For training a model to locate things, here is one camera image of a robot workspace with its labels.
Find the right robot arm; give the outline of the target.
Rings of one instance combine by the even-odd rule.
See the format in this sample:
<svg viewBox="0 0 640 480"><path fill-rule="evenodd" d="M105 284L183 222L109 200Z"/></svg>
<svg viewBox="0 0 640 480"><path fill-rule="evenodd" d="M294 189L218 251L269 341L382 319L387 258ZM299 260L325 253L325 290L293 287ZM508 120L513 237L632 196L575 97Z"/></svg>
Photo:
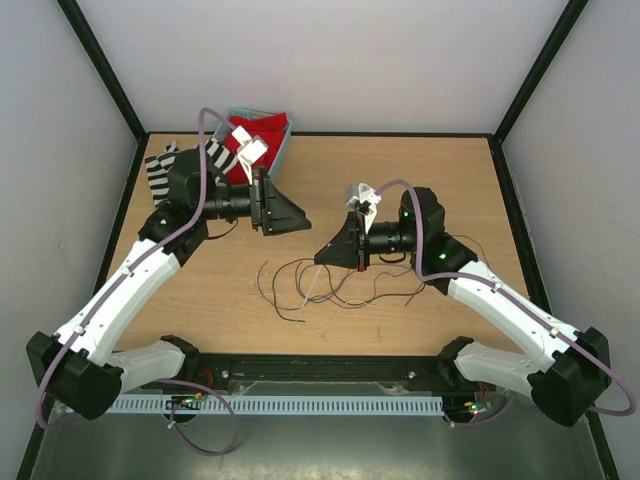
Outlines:
<svg viewBox="0 0 640 480"><path fill-rule="evenodd" d="M315 263L364 271L373 255L410 255L422 282L483 316L521 350L514 354L459 337L441 351L439 381L450 389L490 383L530 398L555 423L574 425L611 383L607 338L555 318L505 284L446 232L445 209L431 189L405 190L395 222L376 221L380 200L373 187L350 185L345 223Z"/></svg>

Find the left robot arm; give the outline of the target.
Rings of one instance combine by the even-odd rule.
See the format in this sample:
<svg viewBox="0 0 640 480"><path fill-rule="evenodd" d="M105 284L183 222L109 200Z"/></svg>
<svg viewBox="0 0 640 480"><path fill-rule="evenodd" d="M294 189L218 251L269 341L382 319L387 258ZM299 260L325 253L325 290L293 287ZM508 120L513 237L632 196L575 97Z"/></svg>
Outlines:
<svg viewBox="0 0 640 480"><path fill-rule="evenodd" d="M156 290L208 239L208 221L241 217L266 236L311 227L305 211L274 186L265 168L252 169L248 183L233 185L210 155L198 149L178 153L168 171L167 199L147 218L119 268L71 320L51 335L35 333L27 343L39 395L92 420L120 394L146 384L194 384L199 351L175 335L130 351L114 347Z"/></svg>

